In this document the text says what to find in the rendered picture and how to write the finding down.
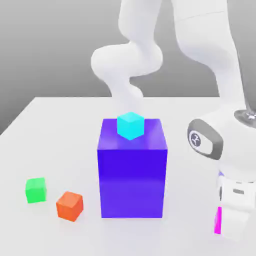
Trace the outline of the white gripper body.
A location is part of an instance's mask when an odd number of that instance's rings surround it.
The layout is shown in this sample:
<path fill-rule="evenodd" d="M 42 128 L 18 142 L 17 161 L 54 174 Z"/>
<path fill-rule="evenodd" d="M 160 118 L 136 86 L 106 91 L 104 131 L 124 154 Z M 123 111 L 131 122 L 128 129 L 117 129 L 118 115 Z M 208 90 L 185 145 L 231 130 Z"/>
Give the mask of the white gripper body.
<path fill-rule="evenodd" d="M 234 210 L 250 212 L 256 208 L 256 181 L 245 182 L 218 178 L 220 205 Z"/>

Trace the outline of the small magenta cube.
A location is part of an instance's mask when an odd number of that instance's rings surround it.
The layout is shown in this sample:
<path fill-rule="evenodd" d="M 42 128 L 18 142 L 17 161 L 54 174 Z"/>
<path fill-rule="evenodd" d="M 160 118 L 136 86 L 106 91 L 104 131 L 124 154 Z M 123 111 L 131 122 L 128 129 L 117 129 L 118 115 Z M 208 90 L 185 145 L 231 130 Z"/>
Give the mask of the small magenta cube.
<path fill-rule="evenodd" d="M 222 207 L 218 207 L 215 218 L 214 218 L 214 233 L 221 234 L 221 225 L 222 225 Z"/>

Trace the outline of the small cyan cube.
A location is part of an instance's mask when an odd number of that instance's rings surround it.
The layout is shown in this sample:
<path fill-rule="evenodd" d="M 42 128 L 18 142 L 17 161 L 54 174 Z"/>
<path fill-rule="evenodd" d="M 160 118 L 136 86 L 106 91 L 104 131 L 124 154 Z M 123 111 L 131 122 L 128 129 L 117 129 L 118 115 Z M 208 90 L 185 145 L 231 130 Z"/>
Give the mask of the small cyan cube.
<path fill-rule="evenodd" d="M 145 132 L 145 118 L 134 112 L 117 117 L 117 133 L 127 140 L 136 139 Z"/>

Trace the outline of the small orange cube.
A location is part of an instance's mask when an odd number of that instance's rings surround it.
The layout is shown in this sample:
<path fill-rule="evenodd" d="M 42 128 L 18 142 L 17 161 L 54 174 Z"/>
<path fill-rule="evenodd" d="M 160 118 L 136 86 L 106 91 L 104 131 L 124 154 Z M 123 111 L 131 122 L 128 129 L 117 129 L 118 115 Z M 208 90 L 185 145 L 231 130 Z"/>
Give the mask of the small orange cube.
<path fill-rule="evenodd" d="M 84 210 L 83 196 L 66 191 L 56 202 L 57 216 L 75 222 Z"/>

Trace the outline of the small green cube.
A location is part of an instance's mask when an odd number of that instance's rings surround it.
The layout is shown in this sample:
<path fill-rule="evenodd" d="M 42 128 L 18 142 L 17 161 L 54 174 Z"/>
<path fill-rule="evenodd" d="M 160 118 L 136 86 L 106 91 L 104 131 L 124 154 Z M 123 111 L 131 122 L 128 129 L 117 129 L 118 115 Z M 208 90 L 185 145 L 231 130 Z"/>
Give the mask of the small green cube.
<path fill-rule="evenodd" d="M 47 187 L 44 177 L 30 178 L 25 184 L 25 195 L 28 204 L 45 202 L 47 200 Z"/>

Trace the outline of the large purple box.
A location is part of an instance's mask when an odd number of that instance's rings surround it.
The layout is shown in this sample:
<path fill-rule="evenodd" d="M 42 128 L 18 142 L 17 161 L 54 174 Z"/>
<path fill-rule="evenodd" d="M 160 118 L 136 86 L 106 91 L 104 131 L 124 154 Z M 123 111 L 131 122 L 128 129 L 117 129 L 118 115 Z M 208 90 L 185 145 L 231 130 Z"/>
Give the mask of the large purple box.
<path fill-rule="evenodd" d="M 116 119 L 104 119 L 97 146 L 102 218 L 162 218 L 167 157 L 159 119 L 146 119 L 144 135 L 133 140 L 117 133 Z"/>

